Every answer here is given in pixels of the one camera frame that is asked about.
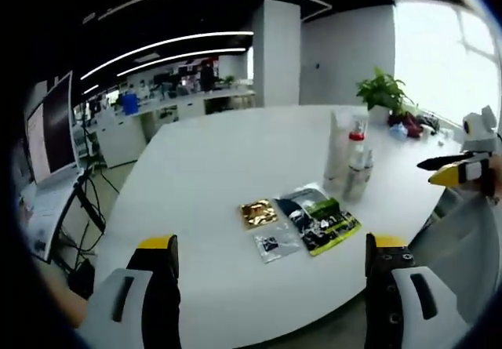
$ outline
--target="clear plastic bag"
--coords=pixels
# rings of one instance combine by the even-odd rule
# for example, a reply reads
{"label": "clear plastic bag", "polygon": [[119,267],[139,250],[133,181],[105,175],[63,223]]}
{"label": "clear plastic bag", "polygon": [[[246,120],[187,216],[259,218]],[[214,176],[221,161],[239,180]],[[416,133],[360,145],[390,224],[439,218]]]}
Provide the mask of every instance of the clear plastic bag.
{"label": "clear plastic bag", "polygon": [[255,232],[253,239],[265,263],[294,253],[302,246],[298,234],[286,222],[269,224]]}

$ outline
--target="computer monitor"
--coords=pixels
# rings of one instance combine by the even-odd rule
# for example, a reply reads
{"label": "computer monitor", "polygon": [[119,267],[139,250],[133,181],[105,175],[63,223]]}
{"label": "computer monitor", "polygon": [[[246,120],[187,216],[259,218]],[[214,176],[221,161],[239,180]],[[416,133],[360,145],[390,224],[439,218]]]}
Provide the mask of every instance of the computer monitor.
{"label": "computer monitor", "polygon": [[65,75],[27,120],[27,139],[35,182],[77,164],[71,133],[71,78]]}

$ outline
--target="black ceiling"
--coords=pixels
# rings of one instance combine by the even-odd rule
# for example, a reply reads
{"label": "black ceiling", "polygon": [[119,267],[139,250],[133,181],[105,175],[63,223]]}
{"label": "black ceiling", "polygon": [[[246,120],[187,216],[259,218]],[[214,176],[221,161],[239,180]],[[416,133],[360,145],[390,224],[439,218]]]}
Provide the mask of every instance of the black ceiling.
{"label": "black ceiling", "polygon": [[[102,63],[133,49],[184,35],[210,31],[238,31],[248,22],[263,0],[143,0],[98,20],[109,9],[131,0],[31,0],[25,18],[29,39],[27,69],[30,79],[41,81],[74,70],[77,77]],[[301,5],[302,17],[325,6],[308,0],[282,0]],[[332,13],[392,0],[321,0]],[[446,0],[460,3],[460,0]],[[84,18],[95,13],[82,24]],[[216,37],[178,42],[157,48],[161,56],[228,46],[249,46],[249,38]],[[116,74],[131,68],[140,54],[112,64],[87,78],[81,88],[107,83]]]}

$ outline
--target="green and black package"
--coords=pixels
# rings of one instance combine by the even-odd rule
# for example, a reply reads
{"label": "green and black package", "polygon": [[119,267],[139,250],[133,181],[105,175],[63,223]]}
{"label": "green and black package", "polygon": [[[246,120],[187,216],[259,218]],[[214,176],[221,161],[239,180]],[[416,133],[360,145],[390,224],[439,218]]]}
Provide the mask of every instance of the green and black package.
{"label": "green and black package", "polygon": [[361,227],[337,200],[315,188],[306,187],[275,201],[300,232],[312,256],[334,247]]}

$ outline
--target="gold foil packet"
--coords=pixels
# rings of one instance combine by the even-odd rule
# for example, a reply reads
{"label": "gold foil packet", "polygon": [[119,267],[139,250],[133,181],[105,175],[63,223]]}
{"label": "gold foil packet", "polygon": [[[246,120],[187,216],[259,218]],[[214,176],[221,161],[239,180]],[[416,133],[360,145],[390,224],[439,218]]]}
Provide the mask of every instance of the gold foil packet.
{"label": "gold foil packet", "polygon": [[239,210],[248,229],[270,224],[278,219],[275,209],[267,199],[241,205]]}

